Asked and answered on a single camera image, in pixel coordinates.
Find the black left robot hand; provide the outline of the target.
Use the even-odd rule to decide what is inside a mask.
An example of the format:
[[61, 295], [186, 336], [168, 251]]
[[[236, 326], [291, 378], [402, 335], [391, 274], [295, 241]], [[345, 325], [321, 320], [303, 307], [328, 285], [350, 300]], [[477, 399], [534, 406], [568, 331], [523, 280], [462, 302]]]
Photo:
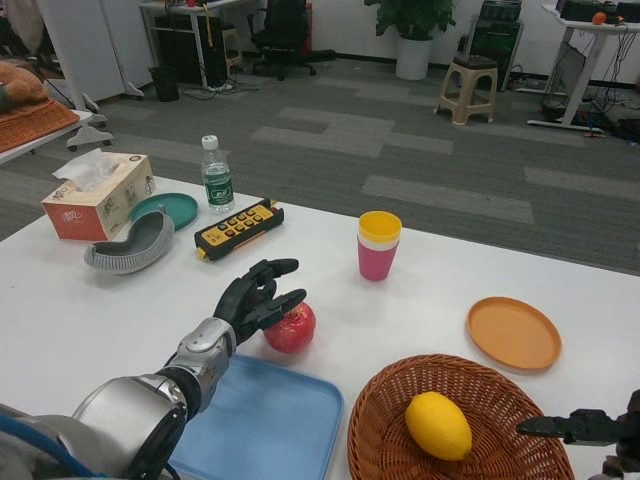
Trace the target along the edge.
[[276, 296], [276, 280], [298, 268], [296, 259], [261, 260], [227, 287], [214, 310], [214, 317], [232, 327], [237, 345], [249, 340], [258, 330], [267, 330], [280, 323], [303, 302], [307, 295], [304, 289]]

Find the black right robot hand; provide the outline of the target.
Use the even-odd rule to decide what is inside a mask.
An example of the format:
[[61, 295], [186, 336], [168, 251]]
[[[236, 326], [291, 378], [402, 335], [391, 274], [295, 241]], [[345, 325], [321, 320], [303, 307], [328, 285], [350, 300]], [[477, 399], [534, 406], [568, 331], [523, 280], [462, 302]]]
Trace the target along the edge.
[[602, 472], [592, 479], [630, 479], [639, 473], [639, 391], [630, 397], [627, 410], [616, 419], [605, 411], [577, 409], [567, 418], [537, 416], [516, 426], [521, 435], [561, 439], [565, 445], [615, 446], [606, 457]]

